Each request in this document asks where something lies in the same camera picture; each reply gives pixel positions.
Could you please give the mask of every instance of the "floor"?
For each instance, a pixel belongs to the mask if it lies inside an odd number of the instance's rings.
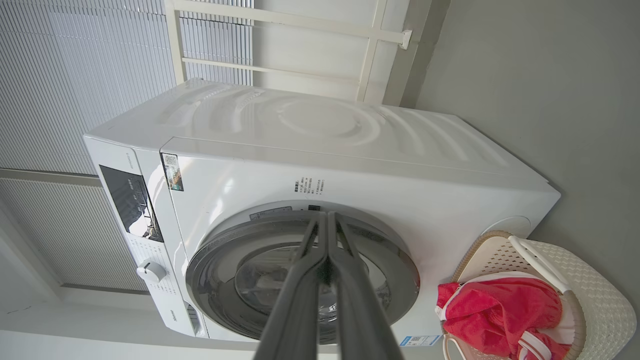
[[[465,119],[562,199],[531,238],[587,261],[640,314],[640,3],[451,0],[417,108]],[[637,335],[617,359],[637,359]]]

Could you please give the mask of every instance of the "barcode sticker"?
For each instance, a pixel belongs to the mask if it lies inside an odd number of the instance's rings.
[[[162,160],[164,163],[164,174],[166,176],[166,182],[169,185],[169,189],[183,192],[184,187],[182,186],[182,174],[180,173],[178,156],[162,153]]]
[[[400,343],[402,347],[430,347],[433,346],[442,335],[407,336]]]
[[[176,167],[176,166],[178,166],[178,157],[174,156],[174,155],[165,154],[164,155],[164,163],[169,165],[169,166]]]

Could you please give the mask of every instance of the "front-loading washing machine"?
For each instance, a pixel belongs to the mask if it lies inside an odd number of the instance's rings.
[[[526,237],[559,198],[458,117],[191,80],[84,136],[166,326],[257,341],[310,219],[336,211],[399,344],[488,229]],[[319,292],[320,343],[336,301]]]

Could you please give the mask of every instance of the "brand logo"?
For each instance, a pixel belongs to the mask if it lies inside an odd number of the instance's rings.
[[[133,168],[133,163],[131,162],[131,157],[129,156],[129,153],[127,153],[127,160],[129,160],[129,166]]]

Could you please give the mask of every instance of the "washing machine door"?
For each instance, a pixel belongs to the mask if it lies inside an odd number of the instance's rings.
[[[195,306],[231,331],[259,339],[316,213],[305,210],[263,214],[210,235],[186,272],[187,288]],[[342,214],[387,319],[394,323],[417,298],[418,271],[401,240],[388,227],[382,223],[374,226],[371,217],[366,222],[350,215]],[[336,342],[336,302],[333,289],[320,289],[320,344]]]

